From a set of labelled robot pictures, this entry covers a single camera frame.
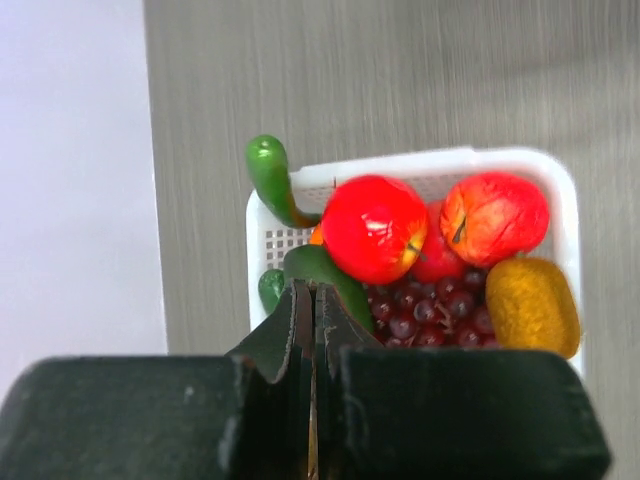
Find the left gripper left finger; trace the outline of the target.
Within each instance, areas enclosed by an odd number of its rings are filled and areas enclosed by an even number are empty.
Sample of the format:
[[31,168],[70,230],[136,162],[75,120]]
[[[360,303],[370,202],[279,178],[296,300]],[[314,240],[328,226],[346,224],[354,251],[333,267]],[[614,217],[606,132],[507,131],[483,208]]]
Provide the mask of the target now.
[[307,477],[313,320],[309,287],[290,281],[273,313],[228,353],[243,368],[239,479]]

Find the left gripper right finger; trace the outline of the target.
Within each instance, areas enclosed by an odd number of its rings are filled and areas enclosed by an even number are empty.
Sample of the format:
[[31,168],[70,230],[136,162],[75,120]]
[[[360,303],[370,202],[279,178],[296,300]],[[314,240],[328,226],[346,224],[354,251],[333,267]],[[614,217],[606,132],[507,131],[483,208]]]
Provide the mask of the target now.
[[317,287],[313,404],[322,479],[383,479],[382,345],[347,312],[336,289]]

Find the small green cucumber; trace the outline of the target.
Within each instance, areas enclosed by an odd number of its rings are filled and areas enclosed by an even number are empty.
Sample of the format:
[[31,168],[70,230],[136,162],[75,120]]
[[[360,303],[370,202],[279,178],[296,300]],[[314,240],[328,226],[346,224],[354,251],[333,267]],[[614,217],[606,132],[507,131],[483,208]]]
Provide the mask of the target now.
[[251,139],[245,150],[248,175],[268,210],[289,228],[312,228],[321,216],[298,208],[291,186],[289,164],[283,144],[274,136],[262,134]]

